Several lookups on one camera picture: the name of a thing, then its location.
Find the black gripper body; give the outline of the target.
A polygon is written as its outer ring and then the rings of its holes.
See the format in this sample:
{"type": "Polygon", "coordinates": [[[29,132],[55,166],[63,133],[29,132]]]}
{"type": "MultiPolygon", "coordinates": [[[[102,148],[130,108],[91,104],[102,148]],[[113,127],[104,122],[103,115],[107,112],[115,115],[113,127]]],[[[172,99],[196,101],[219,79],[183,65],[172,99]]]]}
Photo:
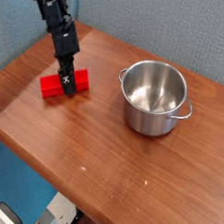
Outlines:
{"type": "Polygon", "coordinates": [[[55,54],[60,71],[72,72],[73,56],[79,52],[76,24],[68,12],[67,0],[32,0],[38,4],[41,17],[46,21],[46,29],[52,34],[55,54]]]}

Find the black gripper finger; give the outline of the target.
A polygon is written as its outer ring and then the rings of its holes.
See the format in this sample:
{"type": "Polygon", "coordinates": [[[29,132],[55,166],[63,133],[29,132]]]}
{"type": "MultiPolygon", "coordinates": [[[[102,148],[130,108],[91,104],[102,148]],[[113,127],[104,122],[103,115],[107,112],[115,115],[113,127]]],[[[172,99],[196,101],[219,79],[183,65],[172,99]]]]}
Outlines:
{"type": "Polygon", "coordinates": [[[65,95],[74,95],[77,90],[77,84],[74,78],[74,71],[73,70],[62,70],[61,68],[58,69],[58,76],[64,91],[65,95]]]}

